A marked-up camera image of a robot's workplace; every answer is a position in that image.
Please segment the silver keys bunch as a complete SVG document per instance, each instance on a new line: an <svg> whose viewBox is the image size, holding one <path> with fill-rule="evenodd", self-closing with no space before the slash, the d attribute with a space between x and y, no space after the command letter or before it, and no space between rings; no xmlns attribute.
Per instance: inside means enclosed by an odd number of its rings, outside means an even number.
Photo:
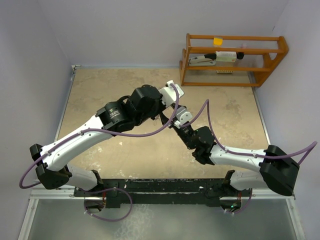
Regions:
<svg viewBox="0 0 320 240"><path fill-rule="evenodd" d="M154 121L161 121L161 117L159 114L154 118Z"/></svg>

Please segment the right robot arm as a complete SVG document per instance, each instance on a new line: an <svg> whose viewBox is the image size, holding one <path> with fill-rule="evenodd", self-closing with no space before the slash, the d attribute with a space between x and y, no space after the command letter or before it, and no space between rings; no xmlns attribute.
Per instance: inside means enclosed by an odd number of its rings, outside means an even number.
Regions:
<svg viewBox="0 0 320 240"><path fill-rule="evenodd" d="M230 170L226 174L222 183L226 195L233 196L250 188L269 188L282 196L293 195L300 166L278 146L258 150L220 146L208 126L172 128L200 164L229 165L244 170Z"/></svg>

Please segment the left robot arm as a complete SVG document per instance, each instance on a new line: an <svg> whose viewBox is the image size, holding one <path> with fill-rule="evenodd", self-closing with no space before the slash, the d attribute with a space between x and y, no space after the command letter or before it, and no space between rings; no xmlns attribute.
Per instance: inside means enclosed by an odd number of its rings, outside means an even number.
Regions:
<svg viewBox="0 0 320 240"><path fill-rule="evenodd" d="M47 189L70 185L98 196L103 181L96 170L70 165L70 161L94 145L129 131L148 119L154 119L171 105L177 106L184 92L172 81L161 89L145 84L131 95L107 103L87 122L65 137L46 146L34 144L30 153L36 162L36 175Z"/></svg>

